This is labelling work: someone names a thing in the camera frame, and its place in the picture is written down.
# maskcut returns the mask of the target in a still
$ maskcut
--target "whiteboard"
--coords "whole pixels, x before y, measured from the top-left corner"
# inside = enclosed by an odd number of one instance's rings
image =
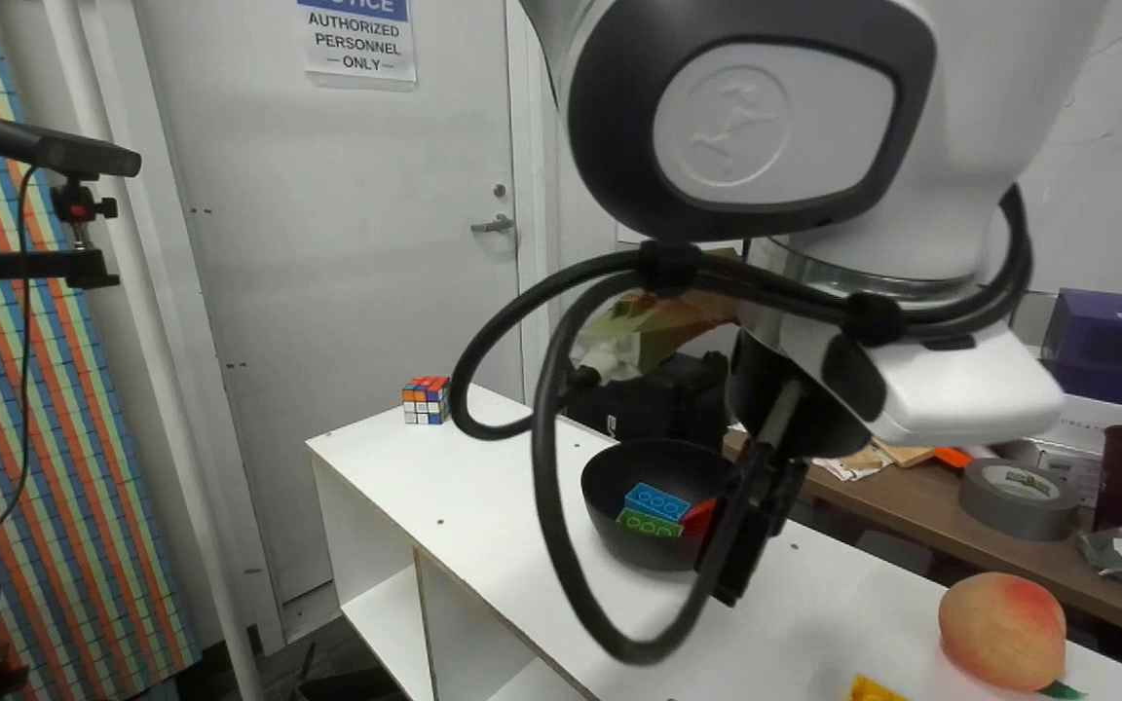
[[[1074,96],[1021,186],[1034,292],[1122,292],[1122,0],[1111,0]],[[1006,249],[1001,219],[993,231],[988,267]]]

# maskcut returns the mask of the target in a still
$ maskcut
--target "yellow object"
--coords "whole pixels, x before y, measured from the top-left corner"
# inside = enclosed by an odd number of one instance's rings
[[[908,701],[864,675],[856,675],[849,701]]]

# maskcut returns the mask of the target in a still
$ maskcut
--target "rubik's cube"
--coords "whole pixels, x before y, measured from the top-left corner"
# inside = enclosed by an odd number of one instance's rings
[[[441,425],[449,421],[449,378],[416,377],[402,389],[405,423]]]

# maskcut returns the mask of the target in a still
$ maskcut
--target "duct tape roll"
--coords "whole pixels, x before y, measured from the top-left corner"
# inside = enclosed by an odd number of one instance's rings
[[[1076,529],[1082,497],[1072,485],[1014,461],[973,461],[958,502],[972,518],[1021,541],[1064,541]]]

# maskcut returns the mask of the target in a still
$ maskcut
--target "peach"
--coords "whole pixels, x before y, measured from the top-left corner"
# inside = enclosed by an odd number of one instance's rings
[[[986,572],[958,582],[942,596],[938,625],[949,660],[981,682],[1034,692],[1063,679],[1064,609],[1031,581]]]

